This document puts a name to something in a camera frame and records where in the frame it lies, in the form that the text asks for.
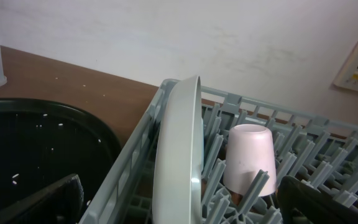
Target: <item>gray plastic dish rack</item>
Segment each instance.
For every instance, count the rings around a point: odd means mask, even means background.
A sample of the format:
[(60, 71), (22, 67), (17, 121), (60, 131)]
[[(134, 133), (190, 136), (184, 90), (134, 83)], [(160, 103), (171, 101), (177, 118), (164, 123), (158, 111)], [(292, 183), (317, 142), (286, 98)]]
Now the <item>gray plastic dish rack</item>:
[[(159, 125), (168, 96), (177, 82), (168, 79), (161, 84), (80, 223), (152, 223)], [(285, 175), (297, 175), (306, 185), (358, 210), (353, 206), (354, 202), (358, 203), (358, 126), (204, 86), (201, 91), (223, 97), (224, 101), (214, 106), (202, 105), (204, 152), (208, 156), (202, 173), (207, 184), (201, 201), (204, 211), (200, 223), (282, 223), (280, 210), (274, 206), (268, 208), (258, 197), (269, 178), (266, 172), (259, 172), (238, 206), (219, 183), (226, 165), (217, 159), (218, 152), (226, 146), (230, 128), (238, 124), (260, 124), (272, 130), (277, 184)], [(240, 109), (242, 103), (253, 105), (253, 111)], [(261, 116), (259, 111), (263, 110), (273, 113)], [(289, 114), (289, 120), (277, 119), (280, 113)], [(327, 131), (330, 129), (345, 129), (350, 135), (331, 134)]]

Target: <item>brown countertop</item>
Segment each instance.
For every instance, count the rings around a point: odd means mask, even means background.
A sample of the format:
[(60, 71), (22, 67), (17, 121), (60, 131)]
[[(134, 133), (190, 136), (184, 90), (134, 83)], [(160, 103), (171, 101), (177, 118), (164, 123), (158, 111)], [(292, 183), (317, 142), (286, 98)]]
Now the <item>brown countertop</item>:
[(66, 103), (103, 120), (124, 146), (158, 87), (1, 46), (0, 98)]

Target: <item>plastic cup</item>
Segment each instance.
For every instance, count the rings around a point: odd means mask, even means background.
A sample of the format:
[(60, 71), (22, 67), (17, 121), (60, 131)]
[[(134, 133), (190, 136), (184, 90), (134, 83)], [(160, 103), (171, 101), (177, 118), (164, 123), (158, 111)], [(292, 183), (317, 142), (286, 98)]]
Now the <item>plastic cup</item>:
[(242, 124), (230, 129), (223, 183), (245, 195), (259, 170), (270, 176), (259, 196), (276, 191), (276, 167), (272, 132), (261, 125)]

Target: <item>black object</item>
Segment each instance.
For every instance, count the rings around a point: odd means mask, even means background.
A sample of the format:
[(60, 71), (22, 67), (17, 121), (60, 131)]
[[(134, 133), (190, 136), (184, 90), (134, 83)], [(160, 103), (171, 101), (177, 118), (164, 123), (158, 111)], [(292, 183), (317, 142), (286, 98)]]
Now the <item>black object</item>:
[(79, 175), (87, 203), (120, 151), (114, 133), (88, 112), (52, 101), (0, 99), (0, 210), (70, 174)]
[(1, 210), (0, 224), (75, 224), (83, 197), (84, 192), (78, 175), (68, 175)]
[(284, 224), (294, 223), (294, 208), (313, 223), (358, 223), (358, 213), (299, 180), (285, 176), (277, 193)]

